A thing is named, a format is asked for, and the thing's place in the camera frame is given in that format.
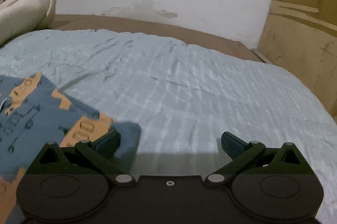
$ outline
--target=patterned fabric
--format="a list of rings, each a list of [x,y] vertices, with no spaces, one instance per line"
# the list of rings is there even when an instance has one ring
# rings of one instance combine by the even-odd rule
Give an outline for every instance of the patterned fabric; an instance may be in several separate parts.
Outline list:
[[[42,146],[55,141],[73,146],[95,141],[111,126],[121,134],[114,164],[130,171],[138,147],[140,127],[114,120],[84,103],[62,94],[41,73],[26,79],[0,76],[0,224],[19,219],[16,187]]]

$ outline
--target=wrinkled fabric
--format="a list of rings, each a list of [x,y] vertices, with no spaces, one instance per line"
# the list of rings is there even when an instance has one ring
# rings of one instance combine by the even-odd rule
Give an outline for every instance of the wrinkled fabric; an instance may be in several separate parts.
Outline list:
[[[44,30],[0,49],[2,74],[42,72],[61,91],[142,128],[132,174],[206,175],[230,161],[230,131],[267,147],[294,142],[320,179],[317,218],[337,219],[337,126],[286,70],[142,33]]]

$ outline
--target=pillow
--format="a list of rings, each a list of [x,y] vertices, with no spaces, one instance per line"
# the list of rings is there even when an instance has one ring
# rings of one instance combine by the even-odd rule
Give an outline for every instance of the pillow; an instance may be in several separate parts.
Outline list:
[[[6,0],[0,4],[0,45],[52,23],[56,0]]]

